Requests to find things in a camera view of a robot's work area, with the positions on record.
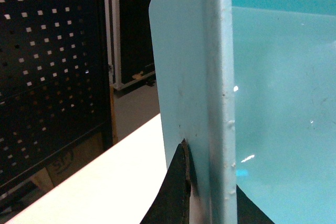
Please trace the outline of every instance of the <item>light blue metal panel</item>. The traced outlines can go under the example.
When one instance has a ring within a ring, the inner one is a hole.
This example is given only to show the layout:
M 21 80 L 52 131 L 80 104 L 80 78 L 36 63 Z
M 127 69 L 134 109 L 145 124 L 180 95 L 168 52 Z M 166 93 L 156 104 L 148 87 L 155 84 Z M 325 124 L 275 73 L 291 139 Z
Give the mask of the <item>light blue metal panel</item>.
M 335 3 L 234 0 L 237 183 L 276 224 L 336 223 Z
M 169 165 L 191 148 L 191 223 L 236 223 L 231 0 L 152 0 L 150 21 Z

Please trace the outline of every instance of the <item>black pegboard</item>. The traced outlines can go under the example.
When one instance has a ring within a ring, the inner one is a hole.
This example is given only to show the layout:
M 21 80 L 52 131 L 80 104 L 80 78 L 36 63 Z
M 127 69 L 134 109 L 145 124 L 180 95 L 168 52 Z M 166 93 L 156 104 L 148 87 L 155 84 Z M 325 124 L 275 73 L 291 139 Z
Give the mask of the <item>black pegboard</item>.
M 0 188 L 110 125 L 100 1 L 0 0 Z

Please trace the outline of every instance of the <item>cardboard box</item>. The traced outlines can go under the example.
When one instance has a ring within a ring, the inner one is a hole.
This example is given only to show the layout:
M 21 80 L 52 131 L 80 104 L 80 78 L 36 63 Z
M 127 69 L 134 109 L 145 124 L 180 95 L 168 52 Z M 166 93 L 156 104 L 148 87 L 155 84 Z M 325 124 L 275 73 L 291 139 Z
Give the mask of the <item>cardboard box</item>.
M 102 136 L 97 133 L 75 148 L 58 156 L 55 161 L 30 179 L 48 192 L 103 153 Z

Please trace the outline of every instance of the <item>white table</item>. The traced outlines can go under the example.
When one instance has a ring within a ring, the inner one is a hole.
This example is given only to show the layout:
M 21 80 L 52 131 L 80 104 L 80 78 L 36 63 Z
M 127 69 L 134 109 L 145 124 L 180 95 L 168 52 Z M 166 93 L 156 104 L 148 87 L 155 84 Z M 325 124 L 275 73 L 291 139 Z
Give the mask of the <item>white table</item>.
M 7 223 L 140 223 L 165 174 L 157 115 Z

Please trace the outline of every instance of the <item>gray floor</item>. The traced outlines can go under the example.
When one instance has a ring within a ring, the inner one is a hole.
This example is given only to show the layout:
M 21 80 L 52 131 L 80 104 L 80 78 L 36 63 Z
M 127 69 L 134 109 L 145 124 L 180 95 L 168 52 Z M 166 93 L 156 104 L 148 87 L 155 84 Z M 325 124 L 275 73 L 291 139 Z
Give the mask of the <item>gray floor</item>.
M 125 94 L 125 91 L 115 93 L 114 110 L 119 141 L 159 114 L 160 109 L 157 92 L 155 84 L 152 87 L 139 87 L 127 94 Z M 24 197 L 22 202 L 25 206 L 29 206 L 43 195 L 44 192 L 37 188 Z M 12 212 L 0 216 L 0 224 L 10 220 L 17 213 L 18 212 Z

